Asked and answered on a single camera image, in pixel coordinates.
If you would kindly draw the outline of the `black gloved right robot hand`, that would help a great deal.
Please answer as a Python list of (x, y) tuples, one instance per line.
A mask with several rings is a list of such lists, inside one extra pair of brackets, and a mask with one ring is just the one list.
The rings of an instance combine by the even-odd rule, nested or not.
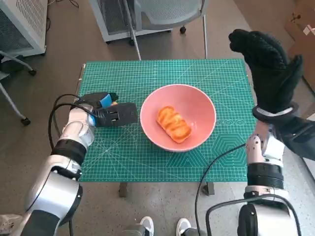
[(235, 29), (228, 38), (251, 70), (258, 107), (273, 114), (289, 108), (303, 75), (303, 56), (288, 59), (279, 41), (260, 31)]

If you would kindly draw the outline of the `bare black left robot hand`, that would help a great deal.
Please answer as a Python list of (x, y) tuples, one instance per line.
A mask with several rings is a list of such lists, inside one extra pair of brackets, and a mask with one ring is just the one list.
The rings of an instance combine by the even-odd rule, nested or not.
[(119, 96), (114, 92), (95, 92), (81, 96), (74, 103), (77, 105), (88, 104), (94, 109), (100, 109), (109, 107), (118, 98)]

